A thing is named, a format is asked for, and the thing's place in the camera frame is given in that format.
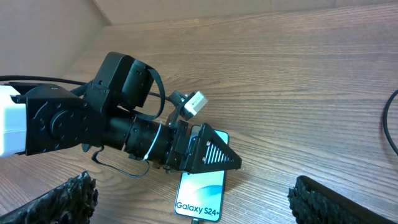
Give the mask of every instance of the cable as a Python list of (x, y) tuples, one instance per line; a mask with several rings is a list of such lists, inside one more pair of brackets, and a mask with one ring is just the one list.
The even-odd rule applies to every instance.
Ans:
[(396, 97), (396, 95), (398, 95), (398, 90), (395, 91), (390, 98), (387, 100), (386, 106), (384, 107), (384, 115), (383, 115), (383, 128), (384, 128), (384, 134), (386, 134), (386, 138), (388, 140), (388, 142), (390, 143), (392, 149), (396, 152), (396, 154), (398, 155), (398, 149), (397, 146), (395, 145), (394, 141), (392, 140), (391, 136), (390, 136), (390, 132), (388, 130), (388, 126), (387, 126), (387, 115), (388, 115), (388, 110), (390, 108), (390, 105), (393, 101), (393, 99)]
[(28, 75), (5, 75), (5, 76), (0, 76), (0, 82), (16, 81), (16, 80), (36, 80), (36, 81), (46, 81), (46, 82), (60, 82), (60, 83), (67, 83), (67, 84), (74, 84), (74, 85), (84, 85), (84, 84), (86, 84), (85, 82), (66, 80), (66, 79), (63, 79), (63, 78), (35, 77), (35, 76), (28, 76)]
[(126, 175), (126, 176), (128, 176), (128, 177), (131, 177), (131, 178), (140, 178), (140, 177), (142, 177), (142, 176), (144, 176), (145, 174), (148, 173), (148, 171), (149, 171), (149, 162), (148, 162), (148, 161), (146, 161), (146, 162), (147, 162), (147, 165), (148, 165), (148, 168), (147, 168), (147, 170), (146, 170), (143, 174), (141, 174), (141, 175), (130, 174), (130, 173), (128, 173), (128, 172), (126, 172), (126, 171), (124, 171), (124, 170), (121, 170), (121, 169), (119, 169), (119, 168), (116, 168), (116, 167), (114, 167), (114, 166), (112, 166), (112, 165), (105, 164), (105, 163), (103, 163), (103, 162), (98, 161), (98, 160), (97, 160), (97, 155), (98, 155), (98, 153), (102, 152), (102, 151), (104, 150), (104, 148), (105, 148), (104, 146), (101, 146), (101, 149), (100, 149), (100, 150), (94, 152), (93, 156), (91, 157), (91, 160), (94, 161), (95, 163), (99, 164), (99, 165), (107, 166), (107, 167), (110, 167), (110, 168), (112, 168), (112, 169), (114, 169), (114, 170), (117, 170), (117, 171), (119, 171), (120, 173), (122, 173), (122, 174), (124, 174), (124, 175)]
[[(21, 80), (35, 80), (35, 81), (45, 81), (45, 82), (59, 82), (59, 83), (67, 83), (67, 84), (73, 84), (73, 85), (81, 85), (83, 86), (84, 84), (87, 84), (85, 82), (79, 82), (79, 81), (74, 81), (74, 80), (67, 80), (67, 79), (63, 79), (63, 78), (51, 78), (51, 77), (37, 77), (37, 76), (31, 76), (31, 75), (5, 75), (5, 76), (0, 76), (0, 82), (6, 82), (6, 81), (21, 81)], [(86, 88), (86, 86), (84, 86), (83, 88), (76, 88), (71, 90), (72, 93), (74, 93), (73, 91), (77, 91), (78, 96), (83, 96), (83, 94), (81, 94), (80, 90), (84, 90)], [(151, 96), (156, 96), (156, 97), (160, 97), (160, 94), (158, 93), (153, 93), (153, 92), (149, 92), (149, 95)], [(171, 102), (169, 97), (165, 97), (165, 100)]]

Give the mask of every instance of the wood grain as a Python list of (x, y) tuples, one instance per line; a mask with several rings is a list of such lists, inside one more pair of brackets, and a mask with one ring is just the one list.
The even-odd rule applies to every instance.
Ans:
[[(227, 173), (220, 223), (294, 223), (287, 192), (299, 175), (398, 222), (398, 157), (381, 129), (398, 88), (397, 30), (398, 4), (112, 26), (65, 78), (91, 80), (117, 51), (156, 68), (168, 94), (204, 92), (209, 103), (190, 122), (229, 132), (243, 159)], [(142, 111), (158, 106), (148, 97)], [(166, 104), (161, 119), (171, 110)], [(394, 102), (392, 136), (396, 111)], [(92, 163), (93, 151), (0, 159), (0, 212), (87, 169), (98, 179), (93, 223), (190, 223), (174, 215), (178, 175), (151, 169), (129, 179)], [(99, 160), (145, 169), (110, 148)]]

